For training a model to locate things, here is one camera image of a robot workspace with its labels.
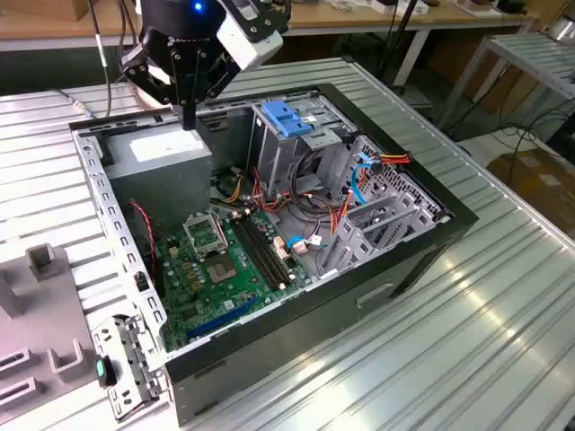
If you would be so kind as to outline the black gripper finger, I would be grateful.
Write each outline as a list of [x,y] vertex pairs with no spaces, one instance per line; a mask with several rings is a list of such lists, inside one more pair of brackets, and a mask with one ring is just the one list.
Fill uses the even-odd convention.
[[215,99],[238,74],[238,65],[227,52],[209,58],[206,51],[196,56],[187,96],[186,129],[196,127],[196,108],[205,100]]
[[[187,96],[182,75],[176,67],[179,53],[167,44],[146,46],[138,44],[123,53],[119,60],[122,74],[155,101],[170,105],[177,116],[181,128],[187,129]],[[151,66],[160,68],[168,76],[168,82],[155,77]]]

